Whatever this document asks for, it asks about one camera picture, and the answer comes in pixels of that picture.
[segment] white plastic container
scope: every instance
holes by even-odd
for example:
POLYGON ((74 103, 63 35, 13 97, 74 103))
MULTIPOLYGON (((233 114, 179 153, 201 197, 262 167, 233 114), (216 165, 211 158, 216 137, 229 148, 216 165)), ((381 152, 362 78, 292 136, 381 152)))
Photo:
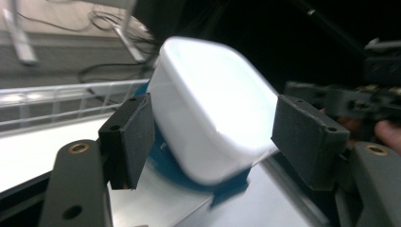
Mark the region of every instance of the white plastic container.
POLYGON ((276 151, 276 92, 229 46, 168 39, 148 92, 163 137, 197 183, 221 183, 276 151))

